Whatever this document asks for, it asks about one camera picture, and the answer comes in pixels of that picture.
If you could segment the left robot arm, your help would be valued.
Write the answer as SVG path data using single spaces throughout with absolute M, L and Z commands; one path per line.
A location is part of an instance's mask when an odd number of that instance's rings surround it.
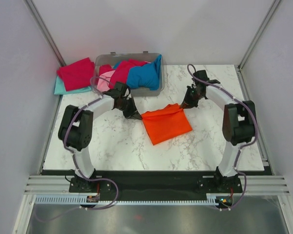
M 97 179 L 93 177 L 95 168 L 88 149 L 94 120 L 114 109 L 122 111 L 126 119 L 142 119 L 128 85 L 116 82 L 112 89 L 97 92 L 98 98 L 82 107 L 68 105 L 58 131 L 65 150 L 72 154 L 76 175 L 82 178 L 80 186 L 87 192 L 97 187 Z

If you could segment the orange t shirt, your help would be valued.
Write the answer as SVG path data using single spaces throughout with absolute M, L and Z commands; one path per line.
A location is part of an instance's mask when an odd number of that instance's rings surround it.
M 153 145 L 192 131 L 192 127 L 178 104 L 142 114 L 142 122 Z

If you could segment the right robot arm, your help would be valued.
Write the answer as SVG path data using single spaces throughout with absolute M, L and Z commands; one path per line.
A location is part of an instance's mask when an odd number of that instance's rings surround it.
M 230 177 L 239 174 L 237 163 L 243 148 L 253 145 L 258 137 L 258 124 L 255 104 L 240 101 L 223 88 L 217 79 L 210 80 L 205 70 L 189 73 L 193 84 L 187 86 L 182 109 L 198 106 L 201 99 L 214 102 L 223 111 L 222 133 L 226 140 L 225 150 L 220 164 L 216 168 L 219 174 L 214 180 L 214 188 L 224 192 L 231 186 Z

